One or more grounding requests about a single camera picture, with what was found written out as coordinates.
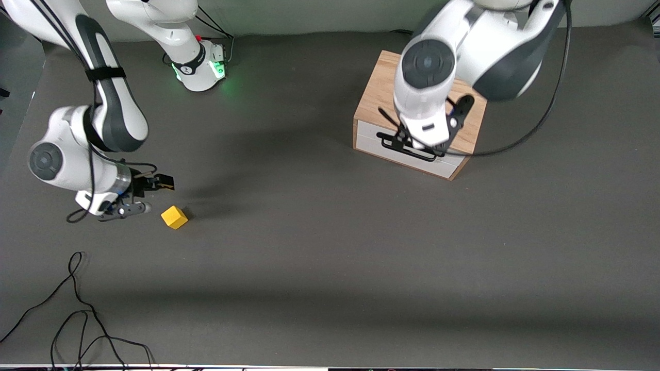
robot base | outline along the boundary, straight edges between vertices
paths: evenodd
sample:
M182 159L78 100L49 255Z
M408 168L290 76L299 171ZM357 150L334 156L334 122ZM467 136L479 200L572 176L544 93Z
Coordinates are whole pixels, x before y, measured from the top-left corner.
M199 43L205 49L205 60L193 74L186 75L172 64L177 80L193 92L203 92L212 88L218 81L224 79L226 74L224 46L207 40Z

circular joint cap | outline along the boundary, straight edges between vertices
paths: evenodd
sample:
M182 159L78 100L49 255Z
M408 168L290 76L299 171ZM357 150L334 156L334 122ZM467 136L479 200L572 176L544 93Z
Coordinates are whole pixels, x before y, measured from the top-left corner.
M422 40L412 45L401 63L403 78L417 89L443 83L454 69L454 54L440 40Z
M62 168L62 151L53 143L41 143L30 153L30 170L41 180L53 180Z

yellow cube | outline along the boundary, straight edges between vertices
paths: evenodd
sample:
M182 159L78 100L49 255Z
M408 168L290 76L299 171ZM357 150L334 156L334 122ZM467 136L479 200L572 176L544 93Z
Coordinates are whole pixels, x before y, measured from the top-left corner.
M184 225L188 221L188 218L185 217L183 211L181 211L181 209L176 206L172 206L165 210L165 212L160 216L165 221L165 224L173 229L179 229L180 226Z

black strap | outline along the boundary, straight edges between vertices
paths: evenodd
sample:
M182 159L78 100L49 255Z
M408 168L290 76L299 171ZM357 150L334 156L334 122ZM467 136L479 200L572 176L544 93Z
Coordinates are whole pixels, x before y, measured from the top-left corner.
M90 108L87 108L87 111L85 111L82 117L82 128L84 129L84 134L85 137L87 137L87 141L89 141L89 143L91 143L93 146L100 149L101 151L114 152L113 150L106 147L105 144L103 144L101 137L98 136L98 133L96 132L95 128L92 126L92 118L90 116L91 113L92 110Z
M204 60L206 59L206 48L204 48L204 45L199 45L199 53L197 53L197 57L193 59L192 61L188 63L176 63L172 62L174 67L176 67L177 70L181 71L184 75L192 75L195 73L197 68L204 63Z
M126 77L123 68L121 67L99 67L95 69L88 69L85 71L89 81L99 81L112 79L113 77Z

green light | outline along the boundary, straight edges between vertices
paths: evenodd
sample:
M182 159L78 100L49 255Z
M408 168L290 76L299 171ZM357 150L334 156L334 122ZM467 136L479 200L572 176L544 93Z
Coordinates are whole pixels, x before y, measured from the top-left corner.
M209 65L218 80L224 77L224 64L222 62L209 61Z
M174 70L174 73L176 74L176 79L181 81L181 76L179 76L179 71L177 71L176 67L174 67L174 63L172 63L172 69Z

